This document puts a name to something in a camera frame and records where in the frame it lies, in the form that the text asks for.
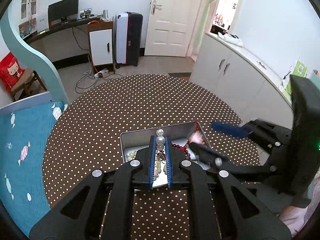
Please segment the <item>qr code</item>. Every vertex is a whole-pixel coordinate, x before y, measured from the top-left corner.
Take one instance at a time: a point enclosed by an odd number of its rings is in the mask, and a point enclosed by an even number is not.
[[[299,74],[301,74],[301,73],[302,73],[302,71],[303,71],[303,66],[302,66],[302,65],[300,65],[300,66],[299,66],[299,68],[298,68],[298,72],[299,72]]]

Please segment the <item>brown tablecloth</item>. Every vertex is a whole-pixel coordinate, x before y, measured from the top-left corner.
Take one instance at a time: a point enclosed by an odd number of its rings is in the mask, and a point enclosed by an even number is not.
[[[211,130],[240,118],[221,99],[188,81],[160,75],[134,75],[91,89],[62,114],[44,153],[45,194],[54,207],[95,169],[112,171],[123,163],[120,133],[199,120],[211,146],[236,164],[259,165],[255,144]],[[132,239],[189,237],[187,196],[167,188],[137,192]]]

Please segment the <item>curved teal partition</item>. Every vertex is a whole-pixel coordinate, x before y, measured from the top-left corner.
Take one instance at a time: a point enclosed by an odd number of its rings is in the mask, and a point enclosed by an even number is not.
[[[15,21],[11,18],[10,11],[11,5],[7,8],[0,21],[2,37],[8,49],[23,65],[35,70],[44,79],[55,101],[69,104],[67,94],[56,68],[45,55],[23,41],[18,33],[18,27],[11,24],[11,22]]]

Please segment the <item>blue bedsheet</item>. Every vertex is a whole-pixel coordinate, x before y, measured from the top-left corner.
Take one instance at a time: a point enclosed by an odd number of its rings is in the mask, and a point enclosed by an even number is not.
[[[42,161],[55,116],[64,104],[55,102],[0,115],[0,199],[27,236],[49,210],[42,179]]]

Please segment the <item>red pillow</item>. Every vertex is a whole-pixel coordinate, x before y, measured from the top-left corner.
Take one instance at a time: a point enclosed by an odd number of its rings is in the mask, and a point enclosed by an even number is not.
[[[24,69],[20,68],[17,59],[11,52],[0,62],[0,79],[8,92],[19,81],[23,73]]]

